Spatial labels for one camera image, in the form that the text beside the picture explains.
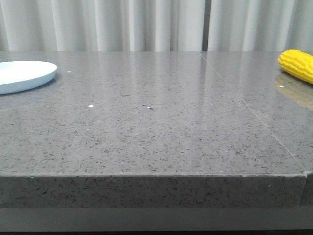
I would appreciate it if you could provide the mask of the light blue round plate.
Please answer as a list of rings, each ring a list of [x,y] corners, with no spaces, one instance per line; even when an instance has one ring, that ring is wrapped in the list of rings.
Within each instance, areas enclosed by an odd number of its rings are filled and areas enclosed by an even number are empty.
[[[33,89],[51,81],[57,66],[44,61],[10,61],[0,64],[0,93]]]

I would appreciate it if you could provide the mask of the white pleated curtain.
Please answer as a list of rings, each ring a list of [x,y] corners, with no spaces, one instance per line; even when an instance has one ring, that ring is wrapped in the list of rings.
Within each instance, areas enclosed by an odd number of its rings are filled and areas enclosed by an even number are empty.
[[[310,0],[3,0],[2,51],[313,48]]]

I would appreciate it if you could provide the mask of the yellow corn cob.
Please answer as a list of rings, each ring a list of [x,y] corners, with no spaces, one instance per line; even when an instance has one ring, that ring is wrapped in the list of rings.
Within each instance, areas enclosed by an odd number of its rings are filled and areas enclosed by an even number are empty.
[[[278,58],[279,66],[294,77],[313,83],[313,56],[296,49],[282,52]]]

